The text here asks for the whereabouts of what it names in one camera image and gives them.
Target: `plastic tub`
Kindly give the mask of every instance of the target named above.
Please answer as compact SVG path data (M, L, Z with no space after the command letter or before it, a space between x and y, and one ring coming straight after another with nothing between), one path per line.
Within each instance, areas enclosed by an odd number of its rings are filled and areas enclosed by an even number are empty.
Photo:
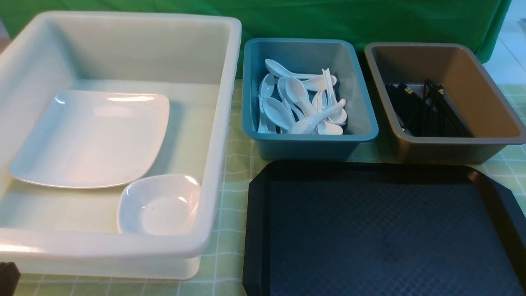
M217 212L240 41L241 23L228 17L48 12L32 20L0 55L0 258L23 273L195 275ZM166 136L147 175L186 173L201 182L187 232L119 234L123 186L48 188L9 175L46 106L66 90L168 98Z
M524 125L468 48L458 44L372 43L365 54L400 162L480 164L507 145L526 142ZM403 82L419 88L428 78L444 85L445 99L474 137L415 137L402 130L385 85Z
M344 135L289 135L257 133L259 122L258 88L268 73L265 59L270 58L296 73L321 74L330 68L338 78L337 98L345 98L348 124ZM243 68L242 128L253 139L265 160L319 159L346 160L362 142L378 135L372 109L356 52L342 40L257 38L245 45Z

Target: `gray plastic bin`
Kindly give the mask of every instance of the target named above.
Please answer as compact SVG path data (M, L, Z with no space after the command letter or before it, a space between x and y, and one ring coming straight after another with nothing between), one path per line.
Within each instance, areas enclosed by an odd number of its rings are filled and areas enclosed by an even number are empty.
M345 98L348 124L343 135L289 135L257 133L258 88L268 73L270 58L296 73L321 74L330 68L338 78L337 98ZM378 124L356 52L342 40L257 38L245 45L242 93L242 128L255 141L265 160L347 160L356 147L378 135ZM279 98L275 89L273 97Z
M400 162L480 164L507 145L526 143L524 124L468 48L458 44L372 43L365 54ZM385 84L419 88L428 78L444 85L445 99L474 137L415 137L402 131Z

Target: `green checkered tablecloth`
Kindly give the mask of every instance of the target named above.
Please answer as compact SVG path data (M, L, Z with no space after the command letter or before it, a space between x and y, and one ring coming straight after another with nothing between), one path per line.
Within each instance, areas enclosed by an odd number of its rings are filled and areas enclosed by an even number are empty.
M526 122L526 85L501 85L523 122ZM362 144L351 161L392 162L384 135ZM266 165L241 130L241 83L232 98L225 175L219 212L210 246L198 274L188 281L77 277L23 274L16 296L238 296L241 285L248 183ZM526 211L526 146L510 146L483 165L475 166L513 191Z

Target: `white bowl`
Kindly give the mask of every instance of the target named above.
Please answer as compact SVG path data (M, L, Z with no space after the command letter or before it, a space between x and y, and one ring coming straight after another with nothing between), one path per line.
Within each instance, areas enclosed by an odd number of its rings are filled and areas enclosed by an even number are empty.
M179 235L194 225L201 185L189 175L167 174L137 180L120 196L120 233Z

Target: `brown bin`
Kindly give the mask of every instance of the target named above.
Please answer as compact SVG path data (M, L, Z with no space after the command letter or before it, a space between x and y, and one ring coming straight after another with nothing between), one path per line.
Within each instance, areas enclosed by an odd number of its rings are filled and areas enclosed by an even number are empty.
M526 143L524 124L468 48L371 43L365 54L400 162L480 164L507 145ZM405 83L418 93L426 79L444 85L446 101L474 137L415 137L402 130L385 85Z

